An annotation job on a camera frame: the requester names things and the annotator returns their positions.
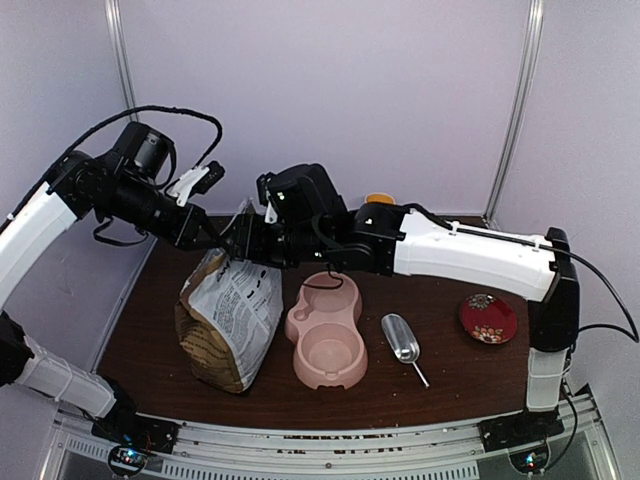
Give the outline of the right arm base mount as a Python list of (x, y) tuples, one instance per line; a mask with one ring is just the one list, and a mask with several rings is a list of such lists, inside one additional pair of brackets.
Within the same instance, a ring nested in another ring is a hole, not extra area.
[(484, 451), (507, 450), (511, 466), (521, 474), (543, 473), (551, 464), (549, 440), (565, 431), (557, 413), (516, 414), (478, 424)]

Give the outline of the pink double pet bowl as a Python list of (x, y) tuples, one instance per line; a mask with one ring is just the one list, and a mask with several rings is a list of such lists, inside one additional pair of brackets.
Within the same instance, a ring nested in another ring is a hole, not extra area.
[(349, 389), (364, 377), (368, 353), (357, 329), (361, 313), (361, 293), (350, 277), (318, 272), (303, 281), (284, 331), (294, 344), (294, 372), (305, 386)]

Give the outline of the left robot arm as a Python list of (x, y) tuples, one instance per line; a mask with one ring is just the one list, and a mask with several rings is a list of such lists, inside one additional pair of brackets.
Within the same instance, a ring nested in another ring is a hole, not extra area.
[[(63, 154), (1, 227), (1, 300), (7, 302), (50, 248), (87, 215), (95, 214), (97, 241), (114, 220), (132, 225), (182, 250), (210, 248), (219, 233), (190, 203), (224, 175), (216, 161), (199, 160), (181, 176), (157, 179), (163, 165), (177, 166), (174, 142), (140, 123), (129, 123), (99, 156), (76, 147)], [(18, 384), (68, 403), (105, 437), (133, 444), (147, 437), (129, 395), (114, 381), (83, 370), (39, 345), (7, 312), (1, 314), (1, 383)]]

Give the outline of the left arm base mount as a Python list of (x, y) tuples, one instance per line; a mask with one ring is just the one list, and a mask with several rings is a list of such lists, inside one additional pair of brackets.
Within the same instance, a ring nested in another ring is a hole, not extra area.
[(92, 423), (93, 436), (109, 440), (113, 446), (107, 453), (107, 466), (121, 478), (131, 478), (159, 460), (160, 454), (171, 454), (180, 426), (171, 421), (135, 415), (129, 426), (116, 426), (106, 418)]

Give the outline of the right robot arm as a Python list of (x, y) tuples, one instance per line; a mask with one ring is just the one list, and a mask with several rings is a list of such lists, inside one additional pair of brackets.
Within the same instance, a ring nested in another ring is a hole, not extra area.
[(368, 203), (344, 212), (299, 211), (272, 222), (238, 214), (223, 231), (222, 245), (235, 259), (282, 269), (316, 261), (339, 271), (452, 279), (523, 298), (530, 322), (526, 403), (512, 430), (530, 442), (555, 420), (580, 303), (562, 230), (501, 234), (438, 219), (417, 204)]

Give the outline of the brown pet food bag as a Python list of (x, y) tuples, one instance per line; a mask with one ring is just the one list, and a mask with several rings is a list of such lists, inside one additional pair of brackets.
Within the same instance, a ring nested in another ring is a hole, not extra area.
[(174, 308), (192, 374), (232, 394), (251, 387), (284, 310), (282, 272), (212, 248), (184, 282)]

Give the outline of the silver metal scoop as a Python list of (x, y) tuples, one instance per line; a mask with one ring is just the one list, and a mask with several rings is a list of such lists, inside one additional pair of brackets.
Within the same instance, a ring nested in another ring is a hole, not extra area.
[(399, 314), (389, 313), (381, 319), (381, 327), (396, 359), (411, 365), (424, 388), (429, 389), (430, 383), (418, 365), (421, 349), (408, 322)]

